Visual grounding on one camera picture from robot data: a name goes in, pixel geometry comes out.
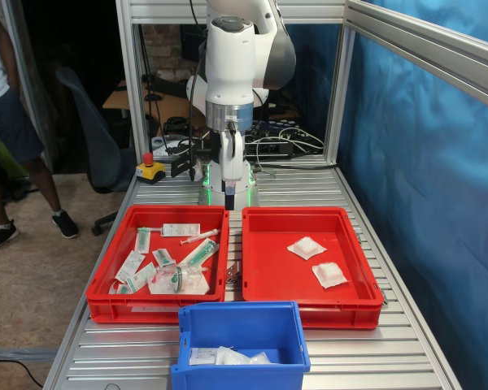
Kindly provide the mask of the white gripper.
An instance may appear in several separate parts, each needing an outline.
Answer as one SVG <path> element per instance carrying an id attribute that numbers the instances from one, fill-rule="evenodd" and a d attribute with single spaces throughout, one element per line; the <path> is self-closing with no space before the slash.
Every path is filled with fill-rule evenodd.
<path id="1" fill-rule="evenodd" d="M 239 131 L 220 134 L 219 165 L 224 181 L 224 207 L 233 210 L 233 184 L 242 179 L 243 142 Z"/>

